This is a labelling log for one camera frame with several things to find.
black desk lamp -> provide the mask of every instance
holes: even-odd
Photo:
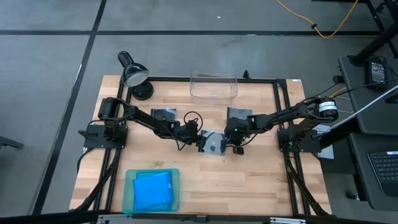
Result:
[[[126,51],[119,52],[118,59],[123,66],[123,83],[132,87],[131,95],[137,100],[149,99],[154,94],[154,86],[146,80],[149,76],[148,69],[134,62]]]

wooden tabletop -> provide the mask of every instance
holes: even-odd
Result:
[[[101,100],[118,92],[120,76],[105,75],[99,90],[93,119]],[[183,123],[188,111],[197,111],[203,117],[203,129],[223,131],[226,126],[227,106],[250,108],[253,114],[276,111],[271,84],[238,83],[238,95],[230,105],[195,105],[190,96],[189,82],[151,82],[154,95],[145,101],[132,98],[130,104],[150,114],[151,108],[176,108],[177,119]],[[287,80],[292,105],[304,99],[300,80]],[[279,91],[284,105],[282,90]],[[184,214],[208,215],[292,215],[287,176],[282,153],[279,152],[276,130],[258,135],[244,147],[245,154],[238,156],[229,148],[225,156],[198,152],[195,146],[177,150],[173,140],[160,139],[140,124],[127,122],[129,134],[122,150],[113,195],[112,212],[121,212],[124,176],[129,169],[180,170],[180,210]],[[88,196],[98,182],[104,149],[95,149],[81,162],[70,208],[76,208]],[[301,153],[305,183],[314,198],[327,212],[331,212],[322,169],[317,158]],[[299,211],[303,212],[297,186]],[[108,185],[101,199],[101,208]]]

lamp base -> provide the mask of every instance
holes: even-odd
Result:
[[[147,100],[154,94],[154,86],[148,80],[131,88],[131,95],[137,100]]]

green plastic tray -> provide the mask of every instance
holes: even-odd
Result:
[[[180,171],[178,169],[127,170],[124,182],[122,212],[125,214],[142,213],[134,211],[134,187],[132,181],[149,175],[169,172],[172,178],[174,201],[170,205],[159,205],[145,212],[176,212],[180,209]]]

